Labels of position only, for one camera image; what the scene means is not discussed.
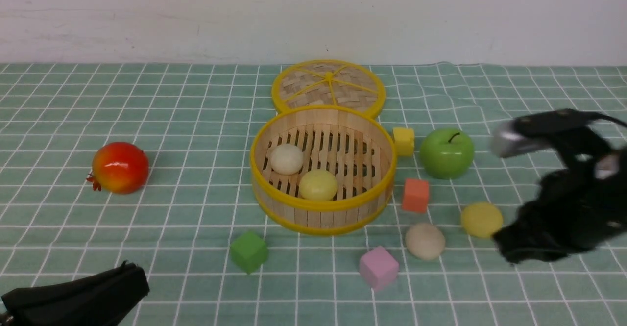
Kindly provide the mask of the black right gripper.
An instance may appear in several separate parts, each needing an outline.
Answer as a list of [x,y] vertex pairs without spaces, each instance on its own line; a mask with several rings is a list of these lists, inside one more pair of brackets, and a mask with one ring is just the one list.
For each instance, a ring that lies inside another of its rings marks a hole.
[[510,264],[546,263],[593,250],[626,232],[626,148],[583,150],[558,145],[566,171],[548,176],[540,195],[540,216],[520,216],[492,240]]

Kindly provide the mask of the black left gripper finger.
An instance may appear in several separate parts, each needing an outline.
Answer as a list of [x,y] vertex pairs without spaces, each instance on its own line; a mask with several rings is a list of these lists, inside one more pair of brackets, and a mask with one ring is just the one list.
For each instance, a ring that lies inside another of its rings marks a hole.
[[124,261],[67,283],[5,293],[3,326],[118,326],[150,292],[144,269]]

